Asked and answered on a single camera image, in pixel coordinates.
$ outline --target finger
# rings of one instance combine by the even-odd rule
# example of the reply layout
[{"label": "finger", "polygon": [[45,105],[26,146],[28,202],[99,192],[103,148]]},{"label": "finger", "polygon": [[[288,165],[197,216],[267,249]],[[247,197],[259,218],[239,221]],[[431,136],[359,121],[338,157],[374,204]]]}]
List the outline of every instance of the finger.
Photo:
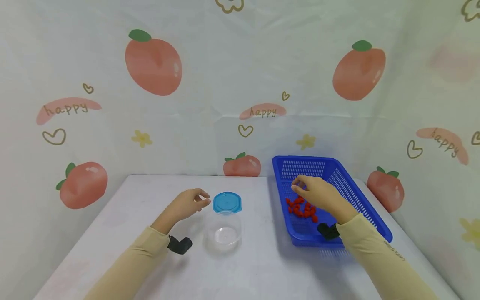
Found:
[{"label": "finger", "polygon": [[298,185],[292,185],[292,190],[303,198],[307,197],[307,191],[299,187]]},{"label": "finger", "polygon": [[298,175],[297,178],[295,178],[295,179],[293,180],[292,185],[297,185],[297,184],[299,184],[300,182],[307,182],[307,181],[308,181],[307,178],[308,178],[308,177],[305,176],[305,175]]},{"label": "finger", "polygon": [[306,184],[305,184],[303,181],[300,181],[300,183],[298,184],[298,186],[299,186],[301,189],[305,190]]},{"label": "finger", "polygon": [[200,200],[200,201],[197,201],[195,204],[197,205],[197,210],[198,211],[201,211],[202,208],[208,206],[210,204],[210,199],[203,199],[203,200]]},{"label": "finger", "polygon": [[201,195],[204,198],[210,198],[210,195],[202,189],[192,189],[191,190],[195,195]]}]

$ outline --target wrist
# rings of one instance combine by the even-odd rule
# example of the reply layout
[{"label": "wrist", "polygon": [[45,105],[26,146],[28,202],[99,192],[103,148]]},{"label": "wrist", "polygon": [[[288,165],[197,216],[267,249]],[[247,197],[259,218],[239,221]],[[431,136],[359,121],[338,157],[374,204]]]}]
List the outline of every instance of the wrist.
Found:
[{"label": "wrist", "polygon": [[355,207],[343,197],[337,200],[335,205],[327,211],[336,219],[338,224],[345,224],[359,214]]},{"label": "wrist", "polygon": [[177,222],[178,220],[175,217],[163,212],[158,216],[158,218],[152,223],[150,227],[160,233],[168,234]]}]

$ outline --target basket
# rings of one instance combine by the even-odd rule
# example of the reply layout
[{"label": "basket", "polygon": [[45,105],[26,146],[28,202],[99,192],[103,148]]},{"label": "basket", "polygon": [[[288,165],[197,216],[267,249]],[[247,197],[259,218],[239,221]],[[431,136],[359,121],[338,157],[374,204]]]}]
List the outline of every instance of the basket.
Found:
[{"label": "basket", "polygon": [[388,242],[392,241],[392,232],[338,160],[316,156],[275,156],[272,162],[278,193],[280,194],[283,217],[287,225],[287,231],[295,246],[320,247],[335,251],[345,250],[340,237],[326,240],[317,231],[317,226],[320,223],[327,223],[329,226],[336,223],[335,218],[325,210],[317,208],[318,224],[313,223],[311,218],[304,219],[288,213],[288,204],[285,199],[294,200],[297,198],[297,194],[291,189],[291,183],[299,174],[321,177],[335,186],[340,194],[357,211],[362,213]]}]

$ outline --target tabletop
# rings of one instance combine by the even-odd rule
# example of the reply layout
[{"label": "tabletop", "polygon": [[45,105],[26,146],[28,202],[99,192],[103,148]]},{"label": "tabletop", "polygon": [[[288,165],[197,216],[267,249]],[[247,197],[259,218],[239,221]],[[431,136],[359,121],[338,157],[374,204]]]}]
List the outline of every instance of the tabletop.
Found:
[{"label": "tabletop", "polygon": [[[440,299],[458,297],[406,233],[355,180],[393,233],[392,245]],[[179,192],[201,187],[212,197],[229,191],[242,200],[242,239],[225,255],[211,252],[204,223],[212,206],[178,223],[171,235],[189,237],[185,255],[170,252],[135,299],[380,300],[373,283],[351,256],[329,256],[295,247],[287,233],[274,178],[130,175],[98,214],[34,300],[81,300],[115,259]]]}]

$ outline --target forearm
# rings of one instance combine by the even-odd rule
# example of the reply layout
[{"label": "forearm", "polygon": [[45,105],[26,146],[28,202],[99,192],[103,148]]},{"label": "forearm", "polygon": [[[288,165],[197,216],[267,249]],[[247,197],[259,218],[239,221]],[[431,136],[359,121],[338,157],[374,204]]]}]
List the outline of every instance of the forearm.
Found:
[{"label": "forearm", "polygon": [[383,300],[438,299],[405,258],[358,214],[337,225],[345,248],[370,276]]},{"label": "forearm", "polygon": [[169,241],[167,235],[146,228],[103,274],[85,300],[132,300],[145,279],[165,259]]}]

